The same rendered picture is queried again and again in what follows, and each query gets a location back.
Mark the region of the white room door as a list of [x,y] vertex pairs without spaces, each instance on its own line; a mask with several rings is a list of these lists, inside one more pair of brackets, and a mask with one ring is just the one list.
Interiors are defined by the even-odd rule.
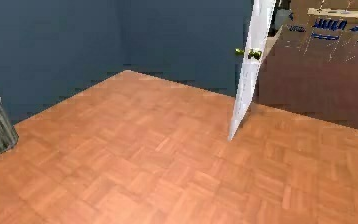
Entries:
[[[254,0],[244,49],[245,53],[239,74],[239,84],[233,108],[233,115],[229,126],[229,141],[233,139],[253,101],[255,85],[263,61],[263,54],[267,42],[268,31],[271,26],[275,3],[276,0]],[[248,53],[251,49],[257,49],[262,52],[262,56],[259,60],[248,58]]]

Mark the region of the pale wooden table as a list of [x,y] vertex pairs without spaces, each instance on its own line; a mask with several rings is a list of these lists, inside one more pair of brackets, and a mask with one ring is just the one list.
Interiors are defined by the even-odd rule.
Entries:
[[343,17],[343,18],[355,18],[358,19],[358,11],[345,11],[339,9],[315,9],[308,8],[308,15],[316,15],[316,16],[330,16],[330,17]]

